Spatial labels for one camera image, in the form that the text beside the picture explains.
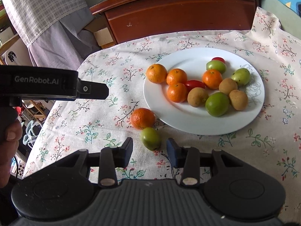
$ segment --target white plate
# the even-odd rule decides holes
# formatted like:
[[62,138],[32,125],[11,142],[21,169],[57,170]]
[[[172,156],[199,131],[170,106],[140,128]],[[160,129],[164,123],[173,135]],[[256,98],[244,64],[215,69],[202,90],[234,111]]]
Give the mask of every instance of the white plate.
[[158,63],[167,71],[180,68],[187,73],[188,80],[202,80],[206,64],[214,57],[222,57],[226,61],[227,71],[223,78],[230,77],[239,68],[247,68],[251,72],[250,83],[240,88],[249,97],[249,106],[244,111],[235,111],[231,106],[221,117],[209,115],[205,107],[194,108],[187,102],[173,103],[166,97],[167,84],[154,84],[145,79],[143,94],[145,101],[154,114],[171,127],[184,132],[199,135],[222,135],[235,132],[259,114],[265,97],[262,79],[255,68],[246,60],[228,51],[216,48],[191,48],[178,51],[162,58]]

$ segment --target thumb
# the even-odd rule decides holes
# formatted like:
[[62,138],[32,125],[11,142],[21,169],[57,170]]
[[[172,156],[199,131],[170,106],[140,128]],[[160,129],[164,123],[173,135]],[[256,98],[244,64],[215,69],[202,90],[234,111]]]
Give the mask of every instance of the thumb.
[[5,130],[5,137],[7,141],[16,141],[22,137],[22,127],[19,120],[10,124]]

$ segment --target plaid fabric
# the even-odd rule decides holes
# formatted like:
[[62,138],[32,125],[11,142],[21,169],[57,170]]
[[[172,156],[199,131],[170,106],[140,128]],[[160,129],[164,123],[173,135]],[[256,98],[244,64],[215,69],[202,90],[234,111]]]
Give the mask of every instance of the plaid fabric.
[[92,19],[85,7],[51,25],[28,47],[33,65],[77,70],[86,57],[100,50],[93,33],[82,29]]
[[3,0],[3,4],[27,47],[52,24],[87,6],[85,0]]

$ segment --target cable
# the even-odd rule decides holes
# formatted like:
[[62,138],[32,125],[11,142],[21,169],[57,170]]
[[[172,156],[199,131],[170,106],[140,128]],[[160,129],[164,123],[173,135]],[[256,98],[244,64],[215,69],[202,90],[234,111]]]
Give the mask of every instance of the cable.
[[18,164],[18,160],[17,160],[16,156],[14,156],[14,159],[15,159],[16,164],[17,164],[17,171],[16,171],[16,179],[17,179],[18,178],[19,164]]

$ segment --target kiwi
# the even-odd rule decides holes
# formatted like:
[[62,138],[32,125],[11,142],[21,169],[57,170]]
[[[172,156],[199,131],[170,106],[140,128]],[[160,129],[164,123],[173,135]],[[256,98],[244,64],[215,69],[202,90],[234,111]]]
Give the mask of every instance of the kiwi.
[[243,111],[249,103],[248,96],[245,92],[233,90],[229,94],[230,103],[237,111]]
[[208,97],[209,95],[204,88],[196,87],[189,92],[187,101],[192,107],[197,108],[204,105]]
[[237,83],[231,78],[223,79],[223,81],[219,84],[219,91],[226,94],[227,96],[231,91],[237,90]]

